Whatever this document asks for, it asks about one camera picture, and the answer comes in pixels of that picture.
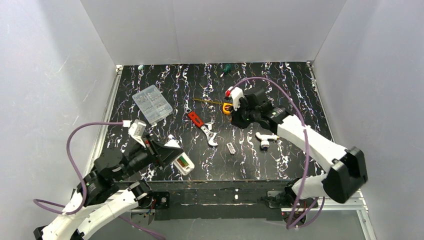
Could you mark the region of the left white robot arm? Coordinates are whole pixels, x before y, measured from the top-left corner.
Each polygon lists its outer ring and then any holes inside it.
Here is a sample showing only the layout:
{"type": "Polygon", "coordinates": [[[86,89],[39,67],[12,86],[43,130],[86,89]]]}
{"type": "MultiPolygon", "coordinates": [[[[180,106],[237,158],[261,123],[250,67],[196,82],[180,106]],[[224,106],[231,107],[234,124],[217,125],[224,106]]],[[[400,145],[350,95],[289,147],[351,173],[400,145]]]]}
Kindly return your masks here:
{"type": "Polygon", "coordinates": [[[63,212],[50,224],[34,230],[35,239],[87,240],[123,213],[155,204],[155,193],[143,179],[130,184],[113,200],[108,199],[120,190],[120,182],[148,166],[165,168],[183,155],[184,150],[174,140],[161,143],[150,137],[126,152],[107,148],[62,207],[63,212]]]}

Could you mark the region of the white remote control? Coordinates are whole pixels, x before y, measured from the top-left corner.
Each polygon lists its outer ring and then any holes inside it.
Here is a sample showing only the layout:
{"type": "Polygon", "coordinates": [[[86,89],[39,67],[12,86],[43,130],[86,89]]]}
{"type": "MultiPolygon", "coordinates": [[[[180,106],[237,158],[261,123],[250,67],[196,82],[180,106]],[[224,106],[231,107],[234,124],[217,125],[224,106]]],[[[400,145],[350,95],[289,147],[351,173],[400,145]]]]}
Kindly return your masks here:
{"type": "MultiPolygon", "coordinates": [[[[165,146],[182,148],[175,139],[170,139],[165,146]]],[[[172,163],[183,176],[187,176],[195,169],[194,163],[184,151],[172,163]]]]}

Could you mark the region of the white battery cover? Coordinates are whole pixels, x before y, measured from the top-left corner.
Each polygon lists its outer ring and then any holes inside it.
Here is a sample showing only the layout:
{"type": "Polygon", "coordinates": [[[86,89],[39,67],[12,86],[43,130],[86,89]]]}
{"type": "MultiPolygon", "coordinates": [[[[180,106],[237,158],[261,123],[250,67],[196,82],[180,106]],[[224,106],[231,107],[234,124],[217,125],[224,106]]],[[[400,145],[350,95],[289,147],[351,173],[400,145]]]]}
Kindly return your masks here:
{"type": "Polygon", "coordinates": [[[228,150],[229,150],[229,152],[230,152],[231,155],[235,155],[236,154],[236,149],[235,149],[234,145],[231,142],[227,143],[226,146],[227,146],[227,148],[228,148],[228,150]]]}

